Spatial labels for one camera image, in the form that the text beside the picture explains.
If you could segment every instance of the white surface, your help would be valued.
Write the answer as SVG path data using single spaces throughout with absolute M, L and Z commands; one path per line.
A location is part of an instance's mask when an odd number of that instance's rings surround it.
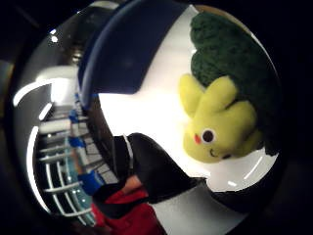
M 69 130 L 70 120 L 69 119 L 60 119 L 60 120 L 50 120 L 42 121 L 39 126 L 40 134 L 51 134 L 55 132 L 60 132 L 64 130 Z
M 246 217 L 213 200 L 204 184 L 152 206 L 169 235 L 226 234 Z
M 271 168 L 276 157 L 264 150 L 241 159 L 204 164 L 183 150 L 188 116 L 177 93 L 178 80 L 190 72 L 195 48 L 190 40 L 190 21 L 196 12 L 189 8 L 173 25 L 160 45 L 141 89 L 134 95 L 100 94 L 105 118 L 113 135 L 141 132 L 152 138 L 190 176 L 207 178 L 212 191 L 237 191 L 253 185 Z

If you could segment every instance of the stuffed animal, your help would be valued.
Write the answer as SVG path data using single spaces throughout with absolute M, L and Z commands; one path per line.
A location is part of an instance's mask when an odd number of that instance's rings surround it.
M 282 95 L 263 47 L 237 24 L 208 12 L 192 19 L 190 35 L 197 49 L 193 76 L 184 75 L 179 88 L 184 109 L 193 118 L 184 139 L 186 151 L 195 159 L 216 162 L 229 154 L 247 155 L 262 135 L 260 147 L 268 155 L 277 154 Z M 204 147 L 206 128 L 211 129 L 206 135 L 214 138 Z M 207 149 L 218 157 L 208 160 Z
M 249 101 L 236 101 L 238 89 L 229 76 L 215 79 L 205 90 L 190 74 L 181 77 L 179 94 L 192 119 L 184 136 L 188 155 L 205 163 L 245 156 L 261 143 L 257 114 Z

